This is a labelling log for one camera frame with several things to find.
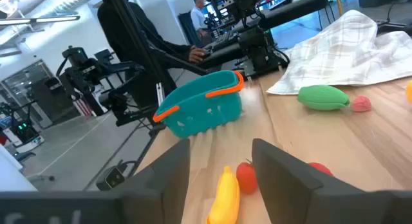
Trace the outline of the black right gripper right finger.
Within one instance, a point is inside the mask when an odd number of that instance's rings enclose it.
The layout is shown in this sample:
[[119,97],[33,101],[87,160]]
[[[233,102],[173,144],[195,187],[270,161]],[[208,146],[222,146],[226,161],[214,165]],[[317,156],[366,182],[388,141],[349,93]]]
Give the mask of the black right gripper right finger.
[[363,191],[260,138],[252,162],[272,223],[411,223],[411,191]]

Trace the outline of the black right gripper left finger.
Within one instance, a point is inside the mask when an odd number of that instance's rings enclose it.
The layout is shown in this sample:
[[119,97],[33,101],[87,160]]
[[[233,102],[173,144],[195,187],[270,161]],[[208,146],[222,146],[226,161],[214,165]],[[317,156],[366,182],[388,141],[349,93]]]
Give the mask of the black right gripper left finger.
[[1,223],[180,223],[189,167],[183,139],[110,191],[3,192]]

